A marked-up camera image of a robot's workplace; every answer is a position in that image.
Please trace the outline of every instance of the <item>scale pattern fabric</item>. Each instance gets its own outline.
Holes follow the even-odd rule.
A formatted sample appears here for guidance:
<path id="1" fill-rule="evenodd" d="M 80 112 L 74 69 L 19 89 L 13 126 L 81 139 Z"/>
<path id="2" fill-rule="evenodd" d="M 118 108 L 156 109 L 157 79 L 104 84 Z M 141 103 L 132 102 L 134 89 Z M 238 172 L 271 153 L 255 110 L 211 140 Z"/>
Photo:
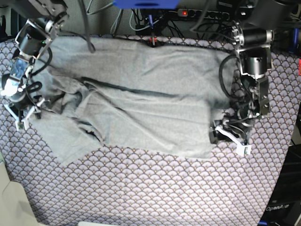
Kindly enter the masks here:
<path id="1" fill-rule="evenodd" d="M 204 40 L 158 40 L 233 49 L 227 43 Z M 0 49 L 0 71 L 8 73 L 15 44 L 1 43 Z M 219 143 L 211 161 L 104 146 L 63 168 L 38 131 L 16 132 L 2 100 L 0 149 L 9 176 L 24 186 L 38 221 L 50 226 L 76 226 L 79 221 L 123 226 L 255 226 L 282 169 L 301 100 L 299 59 L 280 53 L 272 57 L 271 113 L 256 123 L 252 154 L 247 157 L 236 155 L 233 143 Z"/>

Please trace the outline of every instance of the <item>black wire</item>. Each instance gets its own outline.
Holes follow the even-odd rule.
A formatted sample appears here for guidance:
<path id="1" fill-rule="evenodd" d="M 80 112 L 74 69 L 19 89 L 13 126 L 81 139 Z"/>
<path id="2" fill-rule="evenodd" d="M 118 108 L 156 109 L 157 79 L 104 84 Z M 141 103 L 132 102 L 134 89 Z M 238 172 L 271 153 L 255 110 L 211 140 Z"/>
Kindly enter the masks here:
<path id="1" fill-rule="evenodd" d="M 61 29 L 60 29 L 60 32 L 63 32 L 63 33 L 66 33 L 66 34 L 75 35 L 75 36 L 79 36 L 83 40 L 87 41 L 86 37 L 83 36 L 82 34 L 78 34 L 76 32 L 71 32 L 71 31 L 66 31 L 66 30 L 61 30 Z"/>
<path id="2" fill-rule="evenodd" d="M 201 16 L 199 17 L 197 23 L 196 23 L 192 28 L 190 28 L 190 31 L 191 31 L 191 32 L 197 32 L 197 31 L 196 31 L 197 28 L 203 23 L 203 20 L 204 20 L 204 18 L 205 18 L 205 16 L 206 16 L 206 13 L 207 13 L 207 11 L 208 11 L 208 9 L 209 9 L 209 6 L 210 6 L 210 2 L 211 2 L 211 0 L 207 0 L 207 1 L 206 1 L 205 6 L 204 6 L 204 9 L 202 10 L 202 14 L 201 14 Z"/>
<path id="3" fill-rule="evenodd" d="M 220 35 L 220 36 L 222 36 L 222 37 L 224 37 L 224 38 L 226 38 L 226 39 L 229 39 L 229 40 L 231 40 L 231 41 L 235 41 L 233 38 L 230 38 L 229 36 L 224 35 L 224 34 L 219 33 L 219 32 L 212 32 L 212 31 L 195 31 L 195 32 L 197 32 L 197 33 L 211 33 L 211 34 L 218 34 L 218 35 Z"/>
<path id="4" fill-rule="evenodd" d="M 181 35 L 181 37 L 184 38 L 184 35 L 182 34 L 182 32 L 180 31 L 180 29 L 178 28 L 178 26 L 175 25 L 174 21 L 170 20 L 170 22 L 174 25 L 174 28 L 178 31 L 178 35 L 179 36 Z"/>
<path id="5" fill-rule="evenodd" d="M 244 88 L 244 90 L 246 91 L 246 93 L 247 93 L 247 95 L 249 96 L 250 100 L 253 101 L 251 92 L 245 87 L 244 83 L 241 82 L 241 85 L 242 85 L 242 87 Z"/>
<path id="6" fill-rule="evenodd" d="M 213 25 L 214 25 L 214 24 L 212 24 L 211 26 L 207 27 L 207 28 L 205 29 L 205 31 L 208 31 L 210 28 L 213 27 Z"/>
<path id="7" fill-rule="evenodd" d="M 87 15 L 98 14 L 98 13 L 100 13 L 101 11 L 103 11 L 103 10 L 105 10 L 105 9 L 107 9 L 107 8 L 110 8 L 110 7 L 114 6 L 114 2 L 111 2 L 111 3 L 109 3 L 108 5 L 106 5 L 106 6 L 102 7 L 102 8 L 100 8 L 100 9 L 96 10 L 95 12 L 89 12 L 90 7 L 91 7 L 91 4 L 92 4 L 92 2 L 89 3 L 88 10 L 86 10 L 86 8 L 85 8 L 85 12 L 86 12 Z"/>
<path id="8" fill-rule="evenodd" d="M 47 51 L 48 51 L 48 54 L 49 54 L 49 58 L 48 58 L 47 62 L 40 69 L 38 69 L 37 71 L 35 71 L 34 73 L 32 73 L 32 76 L 35 76 L 35 75 L 39 74 L 41 71 L 43 71 L 51 63 L 52 56 L 53 56 L 52 55 L 52 51 L 51 51 L 50 48 L 48 48 Z"/>
<path id="9" fill-rule="evenodd" d="M 236 126 L 233 126 L 233 125 L 231 125 L 231 124 L 227 124 L 228 126 L 230 126 L 230 127 L 232 127 L 232 128 L 234 128 L 234 129 L 237 129 L 237 130 L 239 130 L 240 132 L 242 132 L 244 135 L 245 135 L 245 138 L 244 138 L 244 141 L 245 141 L 245 143 L 247 143 L 248 142 L 248 135 L 246 134 L 246 132 L 244 132 L 244 130 L 243 129 L 241 129 L 241 128 L 239 128 L 239 127 L 236 127 Z"/>
<path id="10" fill-rule="evenodd" d="M 202 26 L 210 25 L 210 24 L 213 24 L 213 23 L 212 23 L 212 22 L 210 22 L 210 23 L 203 23 L 203 24 L 201 24 L 200 26 L 198 26 L 198 29 L 199 29 L 200 27 L 202 27 Z"/>
<path id="11" fill-rule="evenodd" d="M 143 21 L 143 18 L 140 19 L 140 17 L 139 17 L 139 9 L 137 9 L 136 15 L 137 15 L 138 21 L 142 22 L 142 21 Z"/>
<path id="12" fill-rule="evenodd" d="M 225 59 L 223 59 L 223 61 L 221 62 L 221 65 L 220 65 L 220 69 L 219 69 L 219 73 L 218 73 L 218 77 L 219 77 L 219 80 L 220 80 L 220 85 L 221 85 L 221 89 L 222 91 L 224 92 L 224 94 L 230 98 L 230 99 L 238 99 L 238 97 L 234 97 L 232 95 L 230 95 L 225 87 L 225 84 L 224 84 L 224 80 L 223 80 L 223 77 L 222 77 L 222 71 L 224 69 L 224 66 L 225 64 L 231 60 L 231 59 L 237 59 L 239 60 L 236 55 L 229 55 L 227 56 Z"/>
<path id="13" fill-rule="evenodd" d="M 25 92 L 26 92 L 26 95 L 27 95 L 27 97 L 28 97 L 28 99 L 30 100 L 30 102 L 35 106 L 35 107 L 37 107 L 37 104 L 33 101 L 33 99 L 32 99 L 32 97 L 29 95 L 29 93 L 28 93 L 28 90 L 27 90 L 27 88 L 28 88 L 28 82 L 29 82 L 29 79 L 31 78 L 31 74 L 29 74 L 28 75 L 28 77 L 26 78 L 26 85 L 25 85 Z"/>
<path id="14" fill-rule="evenodd" d="M 114 35 L 117 34 L 117 30 L 118 30 L 118 28 L 119 28 L 119 26 L 120 26 L 120 22 L 121 22 L 122 16 L 123 16 L 123 9 L 121 10 L 120 16 L 119 16 L 119 18 L 118 18 L 118 21 L 117 21 L 117 24 L 116 24 L 116 29 L 115 29 Z"/>
<path id="15" fill-rule="evenodd" d="M 140 21 L 139 21 L 139 19 L 138 19 L 138 16 L 137 16 L 135 10 L 132 9 L 132 12 L 134 13 L 134 20 L 135 20 L 136 25 L 140 25 Z"/>
<path id="16" fill-rule="evenodd" d="M 245 117 L 244 119 L 240 119 L 240 120 L 236 120 L 236 121 L 229 121 L 229 122 L 227 122 L 227 124 L 236 124 L 236 123 L 239 123 L 239 122 L 244 122 L 248 119 L 249 119 L 249 117 Z"/>
<path id="17" fill-rule="evenodd" d="M 78 3 L 79 3 L 79 7 L 80 7 L 81 14 L 82 14 L 82 17 L 83 17 L 83 21 L 84 21 L 86 41 L 87 41 L 88 49 L 91 53 L 94 53 L 95 52 L 95 47 L 91 43 L 90 31 L 89 31 L 90 27 L 89 27 L 89 21 L 88 21 L 88 16 L 87 16 L 87 13 L 86 13 L 85 4 L 84 4 L 83 0 L 78 0 Z"/>
<path id="18" fill-rule="evenodd" d="M 19 118 L 20 121 L 22 120 L 22 115 L 21 115 L 21 111 L 20 110 L 18 110 L 18 118 Z"/>
<path id="19" fill-rule="evenodd" d="M 217 29 L 216 29 L 216 32 L 220 32 L 220 30 L 221 30 L 221 28 L 222 28 L 222 25 L 223 25 L 223 23 L 222 23 L 222 16 L 220 17 L 220 21 L 219 21 L 219 25 L 218 25 L 218 27 L 217 27 Z M 218 35 L 216 35 L 216 34 L 213 34 L 213 35 L 211 35 L 211 39 L 215 39 L 215 38 L 217 38 L 218 37 Z"/>
<path id="20" fill-rule="evenodd" d="M 173 27 L 171 27 L 171 26 L 169 26 L 169 25 L 167 25 L 167 27 L 169 28 L 169 30 L 170 30 L 172 36 L 174 37 L 174 32 L 173 32 L 172 29 L 175 29 L 175 28 L 173 28 Z"/>
<path id="21" fill-rule="evenodd" d="M 225 26 L 222 29 L 220 29 L 218 32 L 224 34 L 224 32 L 228 33 L 229 31 L 231 31 L 231 27 L 230 26 Z"/>

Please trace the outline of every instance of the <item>black cable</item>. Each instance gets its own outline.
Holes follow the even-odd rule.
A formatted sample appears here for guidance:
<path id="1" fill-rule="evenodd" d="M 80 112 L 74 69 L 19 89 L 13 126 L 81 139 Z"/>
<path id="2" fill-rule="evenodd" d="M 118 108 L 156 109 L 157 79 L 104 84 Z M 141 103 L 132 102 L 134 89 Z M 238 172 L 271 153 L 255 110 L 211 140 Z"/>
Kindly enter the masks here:
<path id="1" fill-rule="evenodd" d="M 247 95 L 249 96 L 250 100 L 253 101 L 252 98 L 252 93 L 245 87 L 244 83 L 241 82 L 242 87 L 244 88 L 244 90 L 246 91 Z"/>
<path id="2" fill-rule="evenodd" d="M 137 18 L 137 15 L 136 15 L 135 10 L 132 9 L 132 12 L 134 13 L 134 20 L 135 20 L 136 25 L 140 25 L 140 21 L 139 21 L 139 19 Z"/>
<path id="3" fill-rule="evenodd" d="M 80 7 L 81 14 L 82 14 L 82 17 L 83 17 L 83 21 L 84 21 L 86 41 L 87 41 L 88 49 L 91 53 L 94 53 L 95 52 L 95 47 L 91 43 L 91 37 L 90 37 L 90 31 L 89 31 L 90 27 L 89 27 L 88 16 L 86 14 L 85 4 L 84 4 L 83 0 L 78 0 L 78 3 L 79 3 L 79 7 Z"/>
<path id="4" fill-rule="evenodd" d="M 236 127 L 236 126 L 233 126 L 231 124 L 227 124 L 227 125 L 230 126 L 230 127 L 232 127 L 232 128 L 234 128 L 234 129 L 237 129 L 240 132 L 242 132 L 245 135 L 245 138 L 244 138 L 245 144 L 248 142 L 248 135 L 246 134 L 246 132 L 243 129 L 241 129 L 239 127 Z"/>
<path id="5" fill-rule="evenodd" d="M 223 61 L 221 62 L 221 65 L 220 65 L 220 69 L 219 69 L 219 73 L 218 73 L 218 77 L 219 77 L 219 80 L 220 80 L 220 85 L 221 85 L 221 89 L 222 91 L 224 92 L 224 94 L 230 98 L 230 99 L 238 99 L 238 97 L 234 97 L 232 95 L 230 95 L 225 87 L 225 84 L 224 84 L 224 80 L 223 80 L 223 77 L 222 77 L 222 71 L 224 69 L 224 66 L 225 64 L 230 61 L 231 59 L 237 59 L 239 60 L 236 55 L 229 55 L 227 56 L 225 59 L 223 59 Z"/>
<path id="6" fill-rule="evenodd" d="M 85 9 L 85 12 L 86 12 L 87 15 L 94 15 L 94 14 L 100 13 L 101 11 L 103 11 L 103 10 L 105 10 L 107 8 L 110 8 L 110 7 L 114 6 L 114 2 L 111 2 L 108 5 L 106 5 L 106 6 L 102 7 L 102 8 L 100 8 L 100 9 L 96 10 L 95 12 L 89 12 L 91 4 L 92 4 L 92 1 L 90 1 L 87 10 Z"/>
<path id="7" fill-rule="evenodd" d="M 229 27 L 223 28 L 223 29 L 221 29 L 220 33 L 226 35 L 227 37 L 229 37 L 232 34 L 232 29 L 229 28 Z"/>
<path id="8" fill-rule="evenodd" d="M 207 27 L 207 28 L 205 29 L 205 31 L 208 31 L 210 28 L 212 28 L 212 27 L 213 27 L 213 25 L 214 25 L 214 24 L 212 24 L 211 26 Z"/>
<path id="9" fill-rule="evenodd" d="M 221 34 L 221 33 L 219 33 L 219 32 L 212 32 L 212 31 L 195 31 L 195 32 L 197 32 L 197 33 L 211 33 L 211 34 L 218 34 L 218 35 L 220 35 L 220 36 L 222 36 L 222 37 L 224 37 L 224 38 L 226 38 L 226 39 L 229 39 L 229 40 L 231 40 L 231 41 L 235 41 L 233 38 L 230 38 L 229 36 L 224 35 L 224 34 Z"/>
<path id="10" fill-rule="evenodd" d="M 39 81 L 34 82 L 33 84 L 26 87 L 28 93 L 34 93 L 39 91 L 42 88 L 42 83 Z"/>
<path id="11" fill-rule="evenodd" d="M 35 107 L 37 107 L 37 104 L 33 101 L 33 99 L 32 99 L 32 97 L 29 95 L 29 93 L 28 93 L 28 90 L 27 90 L 27 88 L 28 88 L 28 82 L 29 82 L 29 79 L 31 78 L 31 74 L 29 74 L 28 75 L 28 77 L 26 78 L 26 85 L 25 85 L 25 92 L 26 92 L 26 95 L 27 95 L 27 97 L 28 97 L 28 99 L 30 100 L 30 102 L 35 106 Z"/>
<path id="12" fill-rule="evenodd" d="M 229 121 L 229 122 L 227 122 L 227 124 L 236 124 L 236 123 L 239 123 L 239 122 L 244 122 L 248 119 L 249 119 L 249 117 L 247 116 L 244 119 L 240 119 L 240 120 L 236 120 L 236 121 Z"/>
<path id="13" fill-rule="evenodd" d="M 205 16 L 206 16 L 206 13 L 207 13 L 207 11 L 208 11 L 208 9 L 209 9 L 209 6 L 210 6 L 210 2 L 211 2 L 211 0 L 207 0 L 207 1 L 206 1 L 205 7 L 204 7 L 204 9 L 202 10 L 202 14 L 201 14 L 201 16 L 199 17 L 198 22 L 197 22 L 192 28 L 190 28 L 190 31 L 191 31 L 191 32 L 196 32 L 197 28 L 203 23 L 203 20 L 204 20 L 204 18 L 205 18 Z"/>
<path id="14" fill-rule="evenodd" d="M 23 119 L 23 117 L 22 117 L 22 115 L 21 115 L 21 111 L 20 111 L 20 110 L 18 110 L 18 118 L 19 118 L 19 120 L 20 120 L 20 121 L 22 121 L 22 119 Z"/>
<path id="15" fill-rule="evenodd" d="M 143 18 L 140 19 L 140 17 L 139 17 L 139 9 L 137 9 L 136 14 L 137 14 L 138 20 L 139 20 L 140 22 L 142 22 L 142 21 L 143 21 Z"/>
<path id="16" fill-rule="evenodd" d="M 218 32 L 225 34 L 224 32 L 229 33 L 229 31 L 231 31 L 231 30 L 232 30 L 232 28 L 230 26 L 225 26 L 225 27 L 221 28 Z"/>
<path id="17" fill-rule="evenodd" d="M 174 25 L 174 28 L 178 31 L 178 35 L 181 36 L 182 38 L 184 38 L 184 35 L 182 34 L 182 32 L 180 31 L 178 26 L 174 23 L 174 21 L 170 20 L 170 22 Z"/>
<path id="18" fill-rule="evenodd" d="M 222 25 L 223 25 L 223 23 L 222 23 L 222 17 L 220 17 L 220 21 L 219 21 L 219 25 L 218 25 L 218 27 L 217 27 L 217 29 L 216 29 L 216 32 L 217 33 L 219 33 L 220 32 L 220 29 L 222 28 Z M 216 34 L 213 34 L 213 35 L 211 35 L 211 39 L 215 39 L 215 38 L 217 38 L 218 37 L 218 35 L 216 35 Z"/>
<path id="19" fill-rule="evenodd" d="M 208 23 L 203 23 L 203 24 L 201 24 L 199 27 L 198 27 L 198 29 L 200 28 L 200 27 L 202 27 L 202 26 L 205 26 L 205 25 L 211 25 L 211 24 L 220 24 L 220 22 L 208 22 Z"/>
<path id="20" fill-rule="evenodd" d="M 60 29 L 60 32 L 63 32 L 63 33 L 66 33 L 66 34 L 70 34 L 70 35 L 79 36 L 83 40 L 87 41 L 86 37 L 83 36 L 82 34 L 78 34 L 76 32 L 71 32 L 71 31 L 66 31 L 66 30 L 61 30 L 61 29 Z"/>
<path id="21" fill-rule="evenodd" d="M 37 71 L 32 73 L 32 76 L 35 76 L 35 75 L 39 74 L 41 71 L 43 71 L 51 63 L 52 57 L 53 57 L 52 51 L 51 51 L 50 48 L 48 48 L 47 51 L 48 51 L 48 54 L 49 54 L 49 58 L 48 58 L 47 62 L 40 69 L 38 69 Z"/>
<path id="22" fill-rule="evenodd" d="M 121 22 L 122 16 L 123 16 L 123 9 L 121 10 L 120 16 L 119 16 L 119 18 L 118 18 L 118 21 L 117 21 L 117 24 L 116 24 L 116 29 L 115 29 L 114 35 L 117 34 L 117 30 L 118 30 L 118 28 L 119 28 L 119 26 L 120 26 L 120 22 Z"/>
<path id="23" fill-rule="evenodd" d="M 173 30 L 172 30 L 172 29 L 175 29 L 175 28 L 173 28 L 173 27 L 171 27 L 171 26 L 169 26 L 169 25 L 167 25 L 167 27 L 169 28 L 169 30 L 170 30 L 172 36 L 174 37 L 174 33 L 173 33 Z"/>
<path id="24" fill-rule="evenodd" d="M 212 22 L 210 22 L 210 23 L 203 23 L 203 24 L 201 24 L 200 26 L 198 26 L 198 29 L 199 29 L 200 27 L 202 27 L 202 26 L 210 25 L 210 24 L 212 24 Z"/>

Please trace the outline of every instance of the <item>black device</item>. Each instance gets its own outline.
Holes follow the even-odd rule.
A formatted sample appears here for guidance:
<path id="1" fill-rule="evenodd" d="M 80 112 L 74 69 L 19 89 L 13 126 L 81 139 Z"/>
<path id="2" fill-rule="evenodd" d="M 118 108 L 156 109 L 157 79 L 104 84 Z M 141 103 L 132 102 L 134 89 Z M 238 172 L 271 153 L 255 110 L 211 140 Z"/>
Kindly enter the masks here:
<path id="1" fill-rule="evenodd" d="M 230 98 L 234 114 L 227 114 L 222 120 L 212 123 L 212 143 L 230 139 L 238 145 L 238 154 L 244 156 L 250 153 L 250 128 L 255 119 L 265 117 L 269 113 L 269 81 L 266 72 L 272 68 L 270 48 L 274 39 L 273 30 L 298 3 L 301 1 L 245 0 L 239 3 L 236 10 L 238 19 L 232 26 L 235 56 L 226 58 L 220 68 L 221 86 Z M 239 62 L 244 97 L 231 96 L 222 83 L 222 67 L 233 58 Z"/>
<path id="2" fill-rule="evenodd" d="M 262 223 L 294 226 L 301 216 L 301 145 L 289 147 Z"/>
<path id="3" fill-rule="evenodd" d="M 235 11 L 241 0 L 217 0 L 216 8 L 220 12 L 228 12 L 234 18 Z"/>

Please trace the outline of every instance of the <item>metal bracket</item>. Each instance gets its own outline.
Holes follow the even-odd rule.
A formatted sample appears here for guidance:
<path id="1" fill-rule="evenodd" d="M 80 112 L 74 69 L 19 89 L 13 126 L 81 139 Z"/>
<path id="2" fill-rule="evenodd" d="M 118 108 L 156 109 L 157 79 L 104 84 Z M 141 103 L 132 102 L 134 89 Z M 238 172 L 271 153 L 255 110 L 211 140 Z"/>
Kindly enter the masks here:
<path id="1" fill-rule="evenodd" d="M 236 56 L 240 59 L 240 73 L 241 75 L 249 75 L 253 77 L 254 79 L 260 79 L 264 77 L 264 74 L 249 74 L 248 71 L 243 67 L 243 53 L 256 50 L 256 49 L 262 49 L 265 51 L 265 57 L 266 57 L 266 69 L 270 71 L 272 69 L 272 58 L 271 58 L 271 42 L 273 41 L 273 31 L 266 31 L 266 41 L 264 43 L 258 43 L 258 44 L 246 44 L 245 43 L 245 35 L 244 30 L 242 29 L 242 26 L 240 22 L 233 21 L 232 26 L 232 32 L 234 35 L 234 46 L 235 46 L 235 53 Z"/>
<path id="2" fill-rule="evenodd" d="M 252 145 L 242 145 L 240 143 L 240 141 L 233 136 L 231 133 L 225 131 L 222 126 L 217 126 L 215 128 L 216 131 L 220 132 L 221 134 L 223 134 L 226 137 L 229 137 L 236 145 L 237 145 L 237 149 L 236 149 L 236 153 L 240 156 L 245 156 L 251 154 L 251 150 L 252 150 Z"/>
<path id="3" fill-rule="evenodd" d="M 8 112 L 11 114 L 11 116 L 15 119 L 15 125 L 16 125 L 16 129 L 17 131 L 20 131 L 21 129 L 24 130 L 28 130 L 29 128 L 29 118 L 33 113 L 40 113 L 40 107 L 42 106 L 42 104 L 45 102 L 45 99 L 43 98 L 42 100 L 40 100 L 37 103 L 37 106 L 32 106 L 27 115 L 20 121 L 20 118 L 13 112 L 13 110 L 11 110 L 11 108 L 9 107 L 9 105 L 4 105 L 4 107 L 6 108 L 6 110 L 8 110 Z"/>

